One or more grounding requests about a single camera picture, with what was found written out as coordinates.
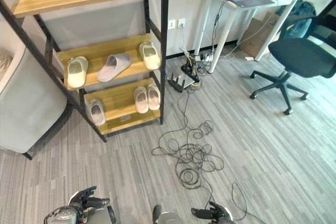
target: black office chair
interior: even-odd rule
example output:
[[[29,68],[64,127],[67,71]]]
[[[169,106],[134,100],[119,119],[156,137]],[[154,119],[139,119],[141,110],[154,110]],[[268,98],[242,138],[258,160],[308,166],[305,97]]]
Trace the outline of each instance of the black office chair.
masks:
[[[285,33],[287,27],[300,19],[312,18],[306,35],[303,38],[280,39],[269,44],[271,54],[285,67],[280,76],[270,76],[268,74],[253,71],[251,78],[259,75],[273,84],[254,91],[250,98],[255,99],[258,93],[277,88],[287,103],[288,109],[285,115],[293,112],[288,98],[288,89],[298,91],[303,94],[302,100],[306,100],[309,94],[287,82],[292,73],[302,77],[323,76],[331,78],[336,72],[336,55],[332,55],[323,48],[308,40],[312,36],[322,40],[336,50],[336,0],[333,0],[318,16],[293,17],[287,20],[281,29],[281,34]]]

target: desk surface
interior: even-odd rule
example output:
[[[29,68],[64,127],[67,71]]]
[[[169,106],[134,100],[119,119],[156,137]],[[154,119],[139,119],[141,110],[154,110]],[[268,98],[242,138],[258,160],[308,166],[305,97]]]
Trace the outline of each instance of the desk surface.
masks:
[[[227,1],[226,7],[249,10],[249,9],[255,9],[257,7],[273,7],[273,6],[289,5],[293,0],[273,0],[273,1],[274,1],[273,4],[258,5],[258,6],[253,6],[253,7],[240,7],[240,6],[237,6],[236,4],[232,3],[231,1]]]

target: electrical outlet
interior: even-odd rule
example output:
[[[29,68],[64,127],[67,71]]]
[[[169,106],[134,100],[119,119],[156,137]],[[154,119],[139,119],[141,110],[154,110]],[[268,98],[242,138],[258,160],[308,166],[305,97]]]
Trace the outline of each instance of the electrical outlet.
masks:
[[[175,29],[175,26],[176,26],[176,20],[174,19],[168,20],[168,30]]]
[[[185,18],[180,18],[177,23],[177,28],[183,28],[185,26]]]

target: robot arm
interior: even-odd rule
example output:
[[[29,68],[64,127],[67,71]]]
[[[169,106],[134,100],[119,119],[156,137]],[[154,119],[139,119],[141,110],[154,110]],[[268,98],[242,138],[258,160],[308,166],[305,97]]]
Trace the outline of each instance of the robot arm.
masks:
[[[212,201],[209,202],[211,206],[208,209],[196,209],[192,208],[191,213],[200,219],[212,220],[212,223],[217,224],[235,224],[232,221],[232,216],[229,210],[221,205],[218,205]]]
[[[99,219],[100,224],[116,222],[110,199],[91,197],[96,186],[78,191],[69,200],[67,206],[57,208],[44,218],[44,224],[80,224],[91,223],[90,219]]]

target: white slipper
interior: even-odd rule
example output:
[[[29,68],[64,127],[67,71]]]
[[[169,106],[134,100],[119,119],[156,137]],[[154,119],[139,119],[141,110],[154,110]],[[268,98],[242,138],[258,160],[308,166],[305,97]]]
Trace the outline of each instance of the white slipper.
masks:
[[[105,124],[105,114],[103,105],[98,99],[93,99],[89,102],[89,113],[92,122],[96,126],[102,126],[103,124]]]
[[[148,86],[148,107],[150,110],[158,110],[160,108],[160,91],[155,84]]]
[[[139,52],[142,56],[145,66],[149,70],[158,69],[161,65],[156,48],[151,42],[143,42],[139,46]]]
[[[140,114],[148,111],[147,91],[145,87],[137,87],[134,91],[135,107]]]
[[[89,62],[83,56],[71,59],[68,63],[68,85],[72,88],[79,88],[85,84],[86,73]]]

